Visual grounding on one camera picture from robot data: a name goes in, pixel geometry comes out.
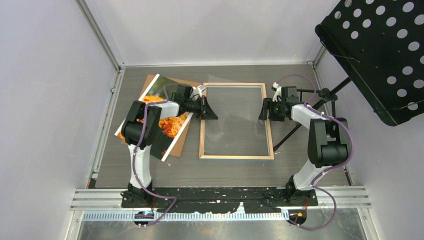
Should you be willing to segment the orange flower photo print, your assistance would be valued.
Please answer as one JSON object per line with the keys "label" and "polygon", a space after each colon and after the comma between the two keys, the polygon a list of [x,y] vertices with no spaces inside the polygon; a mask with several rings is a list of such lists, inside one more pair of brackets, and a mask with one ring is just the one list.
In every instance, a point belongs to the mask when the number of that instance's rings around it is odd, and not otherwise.
{"label": "orange flower photo print", "polygon": [[115,136],[129,146],[136,146],[143,134],[140,148],[150,144],[150,155],[164,162],[173,149],[182,151],[178,141],[185,135],[193,115],[184,104],[193,100],[194,83],[160,74],[149,75],[147,83],[139,99],[131,104]]}

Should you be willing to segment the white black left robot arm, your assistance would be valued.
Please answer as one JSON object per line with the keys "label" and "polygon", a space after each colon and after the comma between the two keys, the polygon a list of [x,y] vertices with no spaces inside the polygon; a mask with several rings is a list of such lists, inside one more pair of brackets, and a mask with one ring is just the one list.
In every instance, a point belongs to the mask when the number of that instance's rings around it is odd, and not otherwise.
{"label": "white black left robot arm", "polygon": [[163,100],[144,102],[135,100],[122,124],[121,135],[131,155],[131,177],[124,198],[133,198],[141,207],[148,207],[158,194],[152,191],[150,152],[157,134],[159,122],[166,118],[179,117],[184,113],[197,114],[201,120],[218,120],[204,95],[204,84],[193,87],[175,84],[176,90],[163,91]]}

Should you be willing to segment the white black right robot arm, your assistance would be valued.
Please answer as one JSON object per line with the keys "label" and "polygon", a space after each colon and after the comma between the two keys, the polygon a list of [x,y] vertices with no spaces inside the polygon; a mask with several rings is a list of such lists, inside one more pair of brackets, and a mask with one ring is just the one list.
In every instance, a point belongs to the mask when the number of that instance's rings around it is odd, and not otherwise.
{"label": "white black right robot arm", "polygon": [[283,195],[291,205],[299,205],[312,197],[316,182],[332,167],[345,162],[351,153],[351,139],[347,122],[331,119],[310,104],[302,102],[295,86],[272,86],[274,96],[264,98],[259,120],[283,122],[289,119],[308,129],[308,160],[285,185]]}

